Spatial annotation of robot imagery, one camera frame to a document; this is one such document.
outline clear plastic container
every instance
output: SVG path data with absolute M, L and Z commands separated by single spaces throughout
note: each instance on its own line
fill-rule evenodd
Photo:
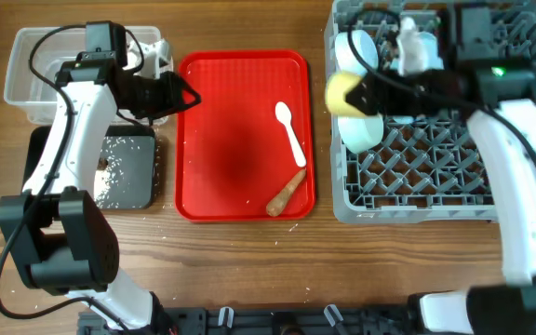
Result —
M 152 44 L 161 39 L 156 27 L 126 27 L 134 33 L 139 42 Z M 9 56 L 7 65 L 4 100 L 18 106 L 28 116 L 30 122 L 37 125 L 51 125 L 55 117 L 57 96 L 49 87 L 28 68 L 28 58 L 36 42 L 55 27 L 23 28 L 16 34 L 16 40 Z M 46 78 L 54 81 L 55 74 L 61 64 L 67 60 L 75 60 L 77 54 L 84 51 L 86 30 L 72 29 L 49 37 L 34 55 L 34 68 Z M 156 120 L 155 124 L 165 123 L 167 119 Z M 116 117 L 114 124 L 125 121 Z

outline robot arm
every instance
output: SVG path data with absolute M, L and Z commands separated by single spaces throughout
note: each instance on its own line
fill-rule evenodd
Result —
M 32 222 L 20 230 L 10 252 L 28 288 L 81 299 L 111 329 L 172 334 L 174 325 L 160 301 L 119 268 L 117 239 L 90 195 L 102 141 L 119 109 L 153 120 L 189 109 L 200 96 L 177 74 L 165 72 L 153 79 L 134 75 L 138 68 L 124 70 L 125 35 L 123 26 L 109 21 L 87 24 L 87 51 L 76 61 L 64 62 L 56 77 L 55 86 L 73 106 L 67 109 L 58 94 L 58 110 L 37 168 L 22 195 L 0 200 L 0 227 L 9 240 L 28 215 L 26 208 L 35 206 Z M 156 56 L 164 53 L 162 42 L 149 46 Z M 145 72 L 150 68 L 141 66 Z M 193 102 L 185 102 L 183 90 L 194 96 Z M 66 111 L 74 112 L 69 140 L 61 148 L 54 180 L 39 200 L 36 195 L 45 185 L 70 122 Z M 61 221 L 64 234 L 41 232 L 53 220 Z
M 500 103 L 496 111 L 536 152 L 536 105 Z M 422 326 L 461 334 L 534 334 L 536 326 L 536 168 L 510 130 L 477 111 L 469 133 L 485 162 L 502 236 L 506 286 L 427 294 L 419 298 Z

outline wooden table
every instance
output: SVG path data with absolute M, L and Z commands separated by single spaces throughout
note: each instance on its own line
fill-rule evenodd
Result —
M 172 207 L 173 121 L 158 129 L 171 142 L 162 153 L 167 157 L 164 192 L 146 210 L 105 213 L 119 238 L 121 266 L 166 307 L 323 307 L 329 302 L 360 306 L 403 302 L 414 292 L 503 280 L 496 224 L 353 226 L 334 218 L 330 116 L 322 96 L 323 29 L 331 0 L 20 2 L 27 4 L 0 0 L 0 196 L 18 192 L 34 129 L 23 112 L 2 99 L 9 52 L 22 27 L 85 20 L 153 25 L 174 46 L 176 60 L 196 50 L 292 48 L 311 66 L 318 200 L 307 218 L 252 224 L 183 220 Z M 295 223 L 299 225 L 290 231 Z M 3 245 L 0 233 L 0 252 Z M 7 307 L 17 312 L 34 312 L 64 299 L 25 288 L 12 261 L 7 262 L 1 290 Z M 77 313 L 84 309 L 71 306 L 33 321 L 0 315 L 0 333 L 74 333 Z

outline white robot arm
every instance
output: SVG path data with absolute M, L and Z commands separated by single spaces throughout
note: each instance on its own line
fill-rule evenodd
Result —
M 22 195 L 0 200 L 0 227 L 7 241 L 0 276 L 9 252 L 27 287 L 83 302 L 106 320 L 108 328 L 173 334 L 174 324 L 160 301 L 119 268 L 117 239 L 90 194 L 105 133 L 119 110 L 152 122 L 191 108 L 200 97 L 173 72 L 163 72 L 159 78 L 144 76 L 157 74 L 160 66 L 172 66 L 164 40 L 144 45 L 144 50 L 138 45 L 141 64 L 130 68 L 125 38 L 130 31 L 109 21 L 91 22 L 86 29 L 86 51 L 75 61 L 64 62 L 56 76 L 58 109 L 33 175 Z M 185 102 L 183 90 L 194 101 Z M 42 234 L 40 228 L 52 220 L 61 221 L 64 234 Z M 4 315 L 22 319 L 62 305 L 18 315 L 0 299 Z
M 500 103 L 496 111 L 514 125 L 536 152 L 536 105 L 531 100 Z M 508 286 L 533 284 L 536 277 L 536 168 L 515 134 L 493 117 L 475 112 L 469 134 L 485 163 L 502 236 L 502 272 Z M 428 294 L 419 304 L 426 329 L 473 334 L 469 291 Z

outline black cable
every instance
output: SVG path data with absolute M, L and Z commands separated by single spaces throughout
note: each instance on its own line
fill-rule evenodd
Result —
M 474 110 L 474 111 L 479 110 L 483 112 L 484 114 L 487 114 L 493 117 L 495 120 L 497 120 L 498 122 L 503 124 L 506 128 L 508 128 L 518 138 L 522 146 L 525 148 L 525 151 L 529 155 L 529 158 L 533 166 L 535 166 L 535 169 L 536 169 L 536 152 L 533 149 L 533 147 L 530 145 L 529 141 L 527 141 L 524 135 L 522 135 L 522 133 L 516 127 L 514 127 L 514 125 L 512 125 L 508 120 L 506 120 L 501 115 L 497 114 L 495 111 L 491 110 L 487 106 L 479 106 L 478 104 L 467 101 L 467 100 L 459 100 L 459 99 L 449 98 L 449 97 L 435 94 L 435 93 L 428 93 L 428 92 L 420 91 L 419 89 L 415 87 L 410 87 L 408 85 L 405 85 L 404 83 L 397 82 L 395 81 L 395 79 L 389 78 L 386 75 L 379 73 L 376 69 L 369 66 L 369 64 L 363 59 L 363 57 L 361 57 L 361 55 L 357 51 L 355 47 L 355 43 L 353 42 L 353 35 L 352 35 L 353 29 L 356 26 L 359 20 L 359 17 L 369 12 L 379 12 L 379 13 L 390 15 L 391 17 L 395 18 L 395 20 L 398 22 L 398 27 L 400 28 L 400 16 L 394 12 L 391 12 L 385 9 L 364 8 L 360 10 L 359 12 L 357 12 L 351 18 L 347 27 L 347 40 L 349 43 L 349 47 L 351 48 L 351 51 L 353 52 L 353 55 L 355 56 L 357 61 L 361 65 L 363 65 L 363 67 L 365 67 L 366 70 L 368 70 L 369 74 L 373 74 L 376 78 L 383 81 L 386 85 L 389 85 L 396 89 L 400 89 L 408 93 L 414 94 L 416 97 L 421 97 L 421 98 L 426 98 L 432 101 L 437 101 L 438 103 L 441 103 L 444 105 L 455 106 L 458 109 L 463 108 L 463 109 Z
M 141 50 L 140 42 L 136 39 L 136 36 L 134 36 L 134 33 L 132 33 L 129 29 L 126 29 L 126 32 L 131 36 L 131 39 L 136 42 L 136 46 L 138 46 L 138 50 L 140 51 L 140 64 L 136 66 L 135 68 L 131 69 L 131 73 L 134 74 L 136 72 L 141 71 L 141 69 L 144 67 L 144 52 Z
M 60 147 L 55 153 L 55 157 L 53 158 L 53 162 L 51 164 L 51 169 L 49 170 L 48 174 L 45 177 L 45 182 L 43 183 L 43 186 L 38 191 L 36 196 L 34 197 L 32 203 L 26 211 L 24 212 L 24 216 L 22 217 L 21 222 L 14 228 L 12 234 L 10 235 L 9 239 L 6 241 L 6 244 L 4 245 L 4 248 L 0 255 L 0 282 L 1 282 L 1 275 L 3 272 L 4 264 L 6 263 L 7 255 L 9 254 L 9 251 L 13 248 L 14 244 L 16 243 L 16 240 L 18 239 L 18 235 L 20 234 L 20 231 L 22 228 L 30 224 L 29 221 L 32 221 L 34 219 L 34 212 L 38 208 L 38 204 L 43 199 L 43 196 L 45 195 L 45 192 L 48 190 L 51 183 L 55 180 L 55 175 L 57 174 L 57 171 L 60 166 L 61 159 L 63 158 L 63 155 L 65 153 L 65 149 L 67 148 L 67 143 L 70 139 L 70 135 L 72 133 L 72 125 L 74 122 L 74 109 L 72 105 L 72 101 L 67 96 L 67 94 L 59 87 L 55 86 L 55 84 L 45 78 L 43 75 L 41 75 L 36 69 L 34 68 L 33 62 L 34 62 L 34 54 L 36 53 L 36 50 L 47 40 L 50 36 L 65 31 L 69 29 L 76 29 L 76 28 L 86 28 L 86 25 L 84 24 L 72 24 L 72 25 L 66 25 L 62 26 L 60 28 L 54 29 L 48 33 L 46 33 L 43 37 L 41 37 L 36 44 L 33 47 L 33 50 L 30 52 L 30 57 L 28 59 L 28 67 L 30 68 L 30 71 L 40 80 L 42 80 L 45 84 L 52 87 L 57 93 L 61 95 L 63 98 L 63 101 L 65 102 L 66 106 L 66 115 L 67 115 L 67 121 L 65 123 L 65 129 L 63 130 L 63 135 L 61 136 L 60 141 Z M 9 311 L 1 301 L 1 294 L 0 294 L 0 313 L 2 315 L 5 315 L 9 318 L 13 319 L 19 319 L 19 320 L 28 320 L 28 319 L 34 319 L 43 315 L 48 315 L 50 313 L 53 313 L 55 311 L 58 311 L 59 309 L 70 305 L 75 302 L 87 302 L 89 305 L 92 305 L 99 309 L 102 313 L 104 313 L 107 317 L 112 319 L 119 327 L 121 327 L 125 332 L 129 332 L 129 329 L 126 327 L 126 325 L 115 315 L 110 313 L 104 306 L 102 306 L 99 302 L 95 301 L 92 298 L 89 297 L 79 297 L 79 298 L 73 298 L 68 301 L 64 301 L 61 303 L 58 303 L 54 306 L 51 306 L 43 311 L 39 311 L 36 313 L 30 313 L 30 314 L 17 314 L 14 312 Z

